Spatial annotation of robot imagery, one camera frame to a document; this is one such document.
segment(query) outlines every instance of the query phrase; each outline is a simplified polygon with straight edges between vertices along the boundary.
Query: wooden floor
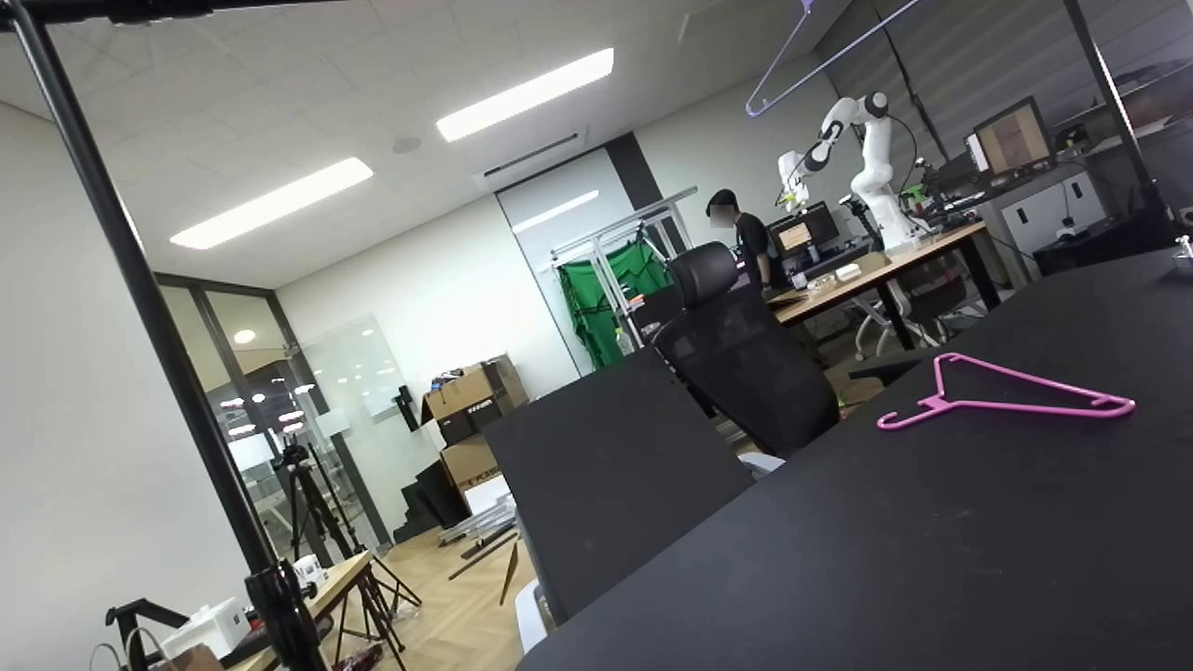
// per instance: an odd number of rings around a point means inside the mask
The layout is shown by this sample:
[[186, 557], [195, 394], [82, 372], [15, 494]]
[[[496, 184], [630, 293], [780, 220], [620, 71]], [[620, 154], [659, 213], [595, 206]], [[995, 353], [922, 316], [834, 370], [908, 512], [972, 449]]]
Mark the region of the wooden floor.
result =
[[534, 580], [534, 568], [526, 553], [518, 553], [522, 561], [508, 604], [496, 604], [516, 543], [504, 543], [486, 563], [447, 580], [447, 573], [463, 568], [457, 557], [467, 547], [470, 539], [441, 547], [441, 535], [420, 535], [384, 557], [384, 563], [420, 598], [417, 610], [403, 607], [394, 619], [400, 636], [405, 640], [405, 671], [508, 671], [522, 659], [516, 598]]

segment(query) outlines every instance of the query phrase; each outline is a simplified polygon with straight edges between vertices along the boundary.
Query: metal rack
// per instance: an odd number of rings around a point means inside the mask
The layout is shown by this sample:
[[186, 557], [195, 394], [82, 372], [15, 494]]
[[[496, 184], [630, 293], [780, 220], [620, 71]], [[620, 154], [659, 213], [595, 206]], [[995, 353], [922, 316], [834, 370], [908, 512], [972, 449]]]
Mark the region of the metal rack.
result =
[[697, 187], [687, 187], [662, 203], [635, 208], [630, 216], [624, 216], [615, 224], [595, 229], [593, 236], [570, 240], [567, 246], [550, 251], [554, 269], [570, 266], [570, 261], [588, 261], [595, 269], [595, 284], [601, 284], [620, 327], [630, 336], [635, 351], [644, 347], [644, 336], [635, 325], [636, 302], [627, 297], [606, 259], [615, 251], [624, 251], [630, 240], [644, 240], [659, 261], [678, 259], [687, 251], [687, 224], [682, 224], [678, 203], [695, 197], [695, 194], [697, 194]]

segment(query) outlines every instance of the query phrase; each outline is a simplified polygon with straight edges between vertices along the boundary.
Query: black pole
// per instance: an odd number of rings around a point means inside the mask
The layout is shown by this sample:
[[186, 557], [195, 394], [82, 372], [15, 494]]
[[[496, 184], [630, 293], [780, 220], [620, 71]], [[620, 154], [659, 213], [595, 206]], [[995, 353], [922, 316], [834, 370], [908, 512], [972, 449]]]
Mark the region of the black pole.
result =
[[124, 203], [112, 187], [112, 174], [102, 162], [102, 151], [91, 134], [91, 122], [78, 107], [78, 97], [69, 91], [69, 78], [53, 49], [47, 29], [40, 26], [40, 19], [24, 5], [24, 0], [5, 0], [5, 23], [6, 29], [20, 37], [32, 78], [40, 86], [40, 97], [63, 134], [63, 144], [69, 154], [69, 165], [78, 170], [78, 184], [103, 229], [103, 240], [117, 252], [117, 266], [124, 274], [124, 284], [143, 315], [143, 325], [150, 331], [150, 342], [156, 351], [156, 361], [178, 398], [184, 423], [195, 438], [195, 449], [200, 456], [200, 467], [209, 469], [209, 482], [221, 495], [221, 507], [232, 521], [232, 535], [251, 563], [251, 599], [257, 607], [257, 615], [270, 628], [273, 648], [280, 651], [280, 659], [293, 671], [325, 671], [325, 659], [316, 651], [316, 633], [308, 621], [308, 610], [298, 598], [298, 579], [291, 563], [277, 563], [273, 547], [266, 543], [260, 521], [255, 515], [255, 502], [235, 474], [232, 453], [222, 445], [222, 431], [200, 394], [199, 372], [186, 358], [184, 336], [166, 315], [166, 302], [152, 280], [152, 269], [143, 252], [143, 241], [124, 213]]
[[1108, 107], [1111, 107], [1111, 116], [1116, 116], [1116, 131], [1118, 131], [1118, 139], [1121, 139], [1125, 162], [1130, 162], [1130, 168], [1134, 168], [1134, 174], [1138, 174], [1138, 184], [1139, 184], [1139, 197], [1143, 197], [1143, 208], [1148, 208], [1148, 224], [1157, 220], [1157, 224], [1152, 224], [1152, 229], [1157, 229], [1157, 240], [1162, 236], [1162, 241], [1169, 241], [1173, 213], [1169, 213], [1169, 206], [1162, 203], [1162, 190], [1161, 190], [1157, 174], [1148, 170], [1139, 139], [1134, 134], [1130, 111], [1125, 111], [1125, 106], [1121, 106], [1121, 93], [1118, 93], [1118, 86], [1116, 86], [1116, 76], [1111, 76], [1111, 67], [1108, 67], [1108, 56], [1103, 56], [1103, 49], [1097, 44], [1097, 37], [1092, 37], [1092, 29], [1087, 29], [1087, 23], [1084, 23], [1082, 0], [1067, 0], [1067, 10], [1071, 10], [1071, 23], [1074, 23], [1074, 34], [1076, 34], [1076, 44], [1082, 44], [1082, 51], [1084, 51], [1084, 60], [1087, 60], [1087, 71], [1092, 71], [1092, 78], [1097, 78], [1097, 86], [1101, 86], [1101, 93], [1103, 93], [1103, 102], [1108, 102]]

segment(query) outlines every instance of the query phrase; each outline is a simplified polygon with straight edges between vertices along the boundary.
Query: desk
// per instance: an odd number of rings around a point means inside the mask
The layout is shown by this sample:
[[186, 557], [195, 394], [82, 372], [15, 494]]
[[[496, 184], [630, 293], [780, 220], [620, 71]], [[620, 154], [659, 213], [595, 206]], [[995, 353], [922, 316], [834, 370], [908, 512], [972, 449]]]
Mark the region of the desk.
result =
[[[339, 604], [337, 659], [339, 659], [344, 633], [371, 636], [368, 631], [358, 633], [358, 631], [347, 631], [347, 621], [344, 621], [349, 588], [360, 592], [364, 619], [371, 619], [376, 636], [389, 644], [389, 651], [403, 667], [403, 640], [400, 640], [400, 633], [391, 628], [391, 615], [394, 615], [403, 587], [391, 588], [394, 604], [384, 604], [384, 592], [379, 592], [379, 580], [371, 573], [371, 557], [368, 553], [329, 568], [329, 579], [322, 580], [316, 598], [306, 599], [308, 619], [325, 619]], [[235, 665], [235, 671], [270, 671], [270, 667], [277, 667], [277, 651], [273, 648], [260, 648], [257, 655]]]
[[526, 671], [1193, 667], [1193, 280], [1167, 252], [1026, 286], [959, 351], [1134, 394], [1125, 423], [876, 431], [927, 367], [540, 640]]
[[995, 310], [998, 306], [998, 290], [972, 246], [972, 240], [984, 233], [984, 224], [964, 224], [964, 229], [956, 229], [956, 233], [944, 233], [944, 236], [927, 236], [922, 240], [915, 251], [893, 251], [893, 252], [864, 252], [857, 266], [861, 266], [861, 275], [844, 284], [834, 275], [820, 275], [805, 293], [777, 293], [770, 306], [777, 306], [777, 320], [780, 325], [789, 325], [789, 320], [805, 320], [851, 293], [861, 293], [861, 290], [880, 290], [886, 315], [893, 315], [893, 331], [897, 331], [897, 342], [901, 347], [915, 347], [915, 336], [906, 331], [906, 325], [897, 320], [897, 310], [893, 310], [893, 297], [892, 290], [883, 286], [886, 280], [893, 280], [901, 269], [908, 266], [922, 266], [927, 259], [938, 259], [938, 252], [951, 252], [959, 251], [968, 266], [968, 275], [972, 275], [972, 286], [980, 290], [984, 306]]

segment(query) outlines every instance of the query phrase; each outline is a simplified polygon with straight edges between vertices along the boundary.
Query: light stand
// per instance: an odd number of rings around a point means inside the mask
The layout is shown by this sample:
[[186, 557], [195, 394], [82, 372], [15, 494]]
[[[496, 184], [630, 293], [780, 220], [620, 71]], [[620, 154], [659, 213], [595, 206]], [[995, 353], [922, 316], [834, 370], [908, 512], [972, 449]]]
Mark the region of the light stand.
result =
[[186, 358], [184, 336], [156, 290], [152, 269], [143, 252], [143, 241], [124, 213], [124, 203], [112, 187], [112, 174], [102, 162], [102, 151], [94, 143], [94, 131], [78, 107], [78, 97], [69, 91], [69, 78], [58, 65], [58, 51], [43, 29], [43, 15], [58, 19], [86, 19], [86, 15], [133, 15], [152, 19], [152, 10], [166, 15], [176, 10], [206, 10], [206, 5], [120, 5], [120, 0], [91, 0], [91, 5], [38, 5], [40, 15], [26, 8], [26, 0], [0, 0], [5, 26], [20, 37], [32, 78], [40, 86], [40, 97], [63, 134], [63, 144], [69, 154], [69, 165], [78, 170], [78, 184], [103, 229], [103, 240], [117, 252], [117, 266], [124, 274], [124, 284], [143, 315], [143, 325], [150, 331], [150, 342], [156, 351], [156, 361], [178, 398], [184, 423], [195, 438], [195, 449], [200, 456], [200, 467], [209, 469], [209, 482], [215, 490], [215, 501], [227, 515], [227, 527], [251, 563], [246, 592], [266, 619], [270, 640], [277, 655], [293, 671], [325, 671], [325, 659], [316, 651], [316, 631], [308, 621], [308, 610], [298, 592], [298, 579], [291, 563], [280, 563], [266, 539], [266, 530], [255, 515], [255, 502], [238, 482], [238, 469], [232, 462], [232, 453], [222, 445], [222, 431], [206, 402], [206, 390], [199, 383], [199, 372]]
[[322, 486], [314, 482], [314, 467], [316, 462], [308, 456], [306, 445], [291, 445], [283, 449], [283, 456], [277, 459], [277, 474], [288, 490], [288, 501], [291, 501], [291, 547], [293, 547], [293, 561], [302, 553], [302, 527], [298, 527], [298, 515], [308, 515], [314, 521], [314, 535], [329, 535], [339, 547], [344, 561], [358, 557], [360, 553], [360, 539], [355, 538], [349, 521], [344, 518], [344, 512], [333, 512]]

